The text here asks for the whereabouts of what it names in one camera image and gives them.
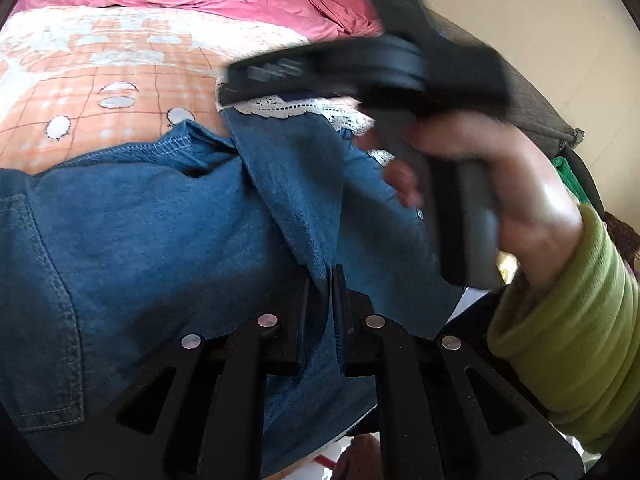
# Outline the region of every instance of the orange checkered bedsheet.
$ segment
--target orange checkered bedsheet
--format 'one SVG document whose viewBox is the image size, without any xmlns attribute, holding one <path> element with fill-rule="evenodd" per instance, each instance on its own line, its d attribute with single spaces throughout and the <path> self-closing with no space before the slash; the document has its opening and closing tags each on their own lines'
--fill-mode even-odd
<svg viewBox="0 0 640 480">
<path fill-rule="evenodd" d="M 306 43 L 292 30 L 192 10 L 49 7 L 0 31 L 0 167 L 38 173 L 156 140 L 185 118 L 225 134 L 223 67 Z"/>
</svg>

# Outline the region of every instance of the black handle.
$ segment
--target black handle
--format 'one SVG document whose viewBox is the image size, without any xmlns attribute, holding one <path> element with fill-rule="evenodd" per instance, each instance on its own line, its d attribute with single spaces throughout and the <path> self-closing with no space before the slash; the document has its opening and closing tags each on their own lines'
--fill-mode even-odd
<svg viewBox="0 0 640 480">
<path fill-rule="evenodd" d="M 404 110 L 366 110 L 376 119 L 381 147 L 404 160 L 419 179 L 422 217 L 435 233 L 440 273 L 453 285 L 492 289 L 502 285 L 496 268 L 497 199 L 487 165 L 481 160 L 442 160 L 402 140 L 404 126 L 415 123 Z"/>
</svg>

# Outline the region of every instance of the blue denim fabric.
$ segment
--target blue denim fabric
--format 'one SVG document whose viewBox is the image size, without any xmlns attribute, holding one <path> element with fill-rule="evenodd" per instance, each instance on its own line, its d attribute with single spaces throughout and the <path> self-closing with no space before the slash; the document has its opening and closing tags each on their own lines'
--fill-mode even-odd
<svg viewBox="0 0 640 480">
<path fill-rule="evenodd" d="M 0 399 L 55 468 L 60 447 L 187 332 L 214 337 L 259 313 L 306 265 L 329 269 L 411 332 L 433 336 L 462 294 L 438 275 L 415 211 L 321 116 L 223 113 L 231 138 L 185 121 L 29 176 L 0 170 Z M 299 378 L 269 378 L 263 473 L 375 404 L 338 373 L 332 320 Z"/>
</svg>

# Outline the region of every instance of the green sleeve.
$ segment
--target green sleeve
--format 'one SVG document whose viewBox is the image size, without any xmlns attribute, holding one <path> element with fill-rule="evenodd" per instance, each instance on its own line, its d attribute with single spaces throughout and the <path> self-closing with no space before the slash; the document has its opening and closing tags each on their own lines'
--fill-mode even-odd
<svg viewBox="0 0 640 480">
<path fill-rule="evenodd" d="M 640 398 L 638 282 L 593 208 L 581 205 L 580 212 L 584 237 L 554 288 L 536 303 L 519 274 L 487 340 L 558 430 L 601 452 Z"/>
</svg>

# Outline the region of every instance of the stitched seam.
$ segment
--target stitched seam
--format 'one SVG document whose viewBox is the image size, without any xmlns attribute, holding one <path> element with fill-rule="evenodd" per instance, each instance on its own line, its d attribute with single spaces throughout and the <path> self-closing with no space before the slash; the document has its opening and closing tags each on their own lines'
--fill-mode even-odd
<svg viewBox="0 0 640 480">
<path fill-rule="evenodd" d="M 47 413 L 67 412 L 72 408 L 74 408 L 74 406 L 66 406 L 64 408 L 59 408 L 57 410 L 48 410 L 46 412 L 27 413 L 26 415 L 12 415 L 11 418 L 20 418 L 20 417 L 33 416 L 33 415 L 46 415 Z"/>
<path fill-rule="evenodd" d="M 529 117 L 526 117 L 526 120 L 529 121 L 530 123 L 532 123 L 534 126 L 539 126 L 543 130 L 549 130 L 549 131 L 552 131 L 555 134 L 560 134 L 562 136 L 565 136 L 566 140 L 570 140 L 570 139 L 574 138 L 574 136 L 572 136 L 572 134 L 566 134 L 562 130 L 556 130 L 555 128 L 552 128 L 551 126 L 547 126 L 546 124 L 539 123 L 535 119 L 531 119 Z M 539 136 L 539 137 L 545 137 L 546 139 L 558 140 L 556 137 L 551 137 L 551 136 L 545 135 L 544 133 L 535 132 L 535 131 L 527 128 L 526 126 L 518 126 L 517 124 L 516 124 L 516 126 L 518 128 L 520 128 L 523 132 L 529 132 L 532 135 L 536 135 L 536 136 Z"/>
<path fill-rule="evenodd" d="M 163 150 L 163 151 L 156 150 L 156 148 L 165 148 L 171 145 L 173 145 L 173 147 L 167 150 Z M 186 137 L 179 137 L 177 139 L 160 140 L 155 143 L 149 142 L 149 143 L 137 145 L 137 146 L 132 146 L 132 145 L 115 146 L 114 148 L 109 148 L 108 150 L 102 150 L 100 152 L 87 153 L 85 155 L 80 155 L 74 158 L 73 160 L 68 160 L 66 162 L 63 162 L 62 164 L 54 166 L 54 168 L 64 168 L 65 166 L 72 166 L 74 164 L 78 164 L 79 162 L 95 160 L 96 158 L 99 158 L 104 155 L 117 155 L 119 153 L 139 152 L 141 155 L 155 155 L 155 156 L 171 155 L 172 153 L 175 153 L 179 150 L 188 148 L 190 145 L 191 143 L 186 139 Z"/>
<path fill-rule="evenodd" d="M 65 422 L 56 422 L 55 424 L 47 424 L 46 426 L 30 426 L 28 428 L 21 428 L 20 431 L 27 432 L 27 431 L 35 431 L 35 430 L 46 430 L 47 428 L 59 428 L 60 426 L 69 426 L 74 422 L 82 422 L 83 420 L 84 418 L 82 418 L 82 416 L 79 416 L 78 418 L 75 418 L 73 420 L 68 420 Z"/>
<path fill-rule="evenodd" d="M 82 412 L 83 412 L 83 406 L 84 406 L 84 395 L 82 390 L 82 354 L 80 350 L 80 335 L 78 332 L 78 318 L 76 316 L 76 310 L 73 306 L 73 302 L 71 301 L 71 296 L 69 295 L 64 284 L 62 283 L 62 279 L 60 278 L 60 275 L 58 274 L 56 268 L 53 265 L 53 262 L 50 260 L 49 255 L 46 252 L 46 248 L 44 247 L 44 243 L 42 241 L 42 236 L 40 235 L 40 231 L 35 223 L 35 220 L 33 219 L 33 216 L 31 215 L 31 209 L 29 208 L 26 195 L 24 193 L 18 193 L 11 197 L 1 199 L 0 202 L 7 202 L 8 200 L 14 200 L 16 202 L 19 200 L 22 203 L 17 203 L 16 205 L 10 205 L 8 208 L 0 210 L 0 212 L 15 211 L 20 215 L 20 218 L 22 219 L 22 223 L 26 229 L 26 233 L 27 233 L 27 236 L 29 237 L 31 245 L 35 253 L 37 254 L 38 259 L 40 260 L 40 263 L 42 264 L 45 272 L 47 273 L 49 285 L 52 286 L 53 290 L 55 291 L 61 306 L 65 303 L 68 304 L 69 306 L 69 309 L 61 308 L 60 310 L 62 311 L 63 318 L 68 318 L 69 315 L 71 316 L 71 325 L 72 325 L 71 330 L 74 332 L 74 334 L 71 337 L 68 336 L 66 338 L 67 339 L 66 358 L 68 359 L 67 366 L 69 368 L 69 373 L 67 374 L 67 377 L 66 377 L 67 379 L 66 386 L 68 388 L 67 393 L 70 399 L 69 405 L 65 406 L 64 408 L 60 408 L 58 410 L 50 410 L 49 412 L 26 413 L 21 415 L 14 415 L 12 418 L 18 418 L 18 417 L 24 418 L 27 416 L 41 415 L 44 413 L 62 412 L 65 410 L 71 410 L 74 407 L 78 407 L 81 410 L 81 415 L 79 419 L 82 419 Z M 75 357 L 77 359 L 77 362 L 78 362 L 77 366 L 72 365 L 73 354 L 75 354 Z M 74 380 L 77 380 L 79 382 L 77 386 L 78 397 L 79 397 L 78 400 L 74 400 L 75 395 L 72 391 L 72 382 L 74 382 Z M 52 427 L 53 426 L 39 426 L 39 428 L 52 428 Z M 28 427 L 24 429 L 33 430 L 37 428 Z"/>
</svg>

